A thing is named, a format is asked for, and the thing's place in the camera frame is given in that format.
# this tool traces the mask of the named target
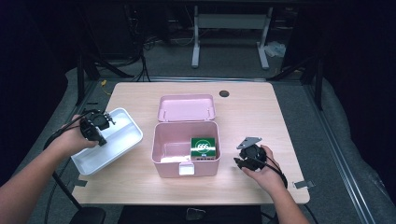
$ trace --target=human arm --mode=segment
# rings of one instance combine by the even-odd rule
[[[97,142],[86,140],[78,122],[49,144],[19,173],[0,188],[0,223],[26,223],[52,173],[63,161]]]
[[[273,167],[279,167],[274,160],[274,155],[269,147],[261,146],[265,150],[268,164]],[[309,223],[296,202],[291,197],[289,191],[285,188],[279,174],[268,167],[264,167],[259,172],[251,171],[243,167],[243,172],[253,178],[259,186],[268,192],[274,202],[279,223]]]

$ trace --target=pink box lid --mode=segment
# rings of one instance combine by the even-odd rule
[[[210,94],[181,94],[161,97],[158,120],[161,122],[210,120],[216,116]]]

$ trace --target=white plastic tray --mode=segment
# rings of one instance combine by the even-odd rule
[[[115,125],[101,131],[107,143],[101,147],[85,148],[72,156],[74,164],[82,175],[93,175],[138,144],[143,133],[123,108],[111,111]]]

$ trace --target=green label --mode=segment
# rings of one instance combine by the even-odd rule
[[[215,138],[192,138],[192,160],[214,160],[216,158]]]

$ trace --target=pink storage box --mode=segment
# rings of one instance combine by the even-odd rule
[[[219,168],[220,144],[213,96],[210,94],[165,95],[158,110],[152,160],[160,177],[215,175]],[[213,137],[216,159],[191,161],[191,139]]]

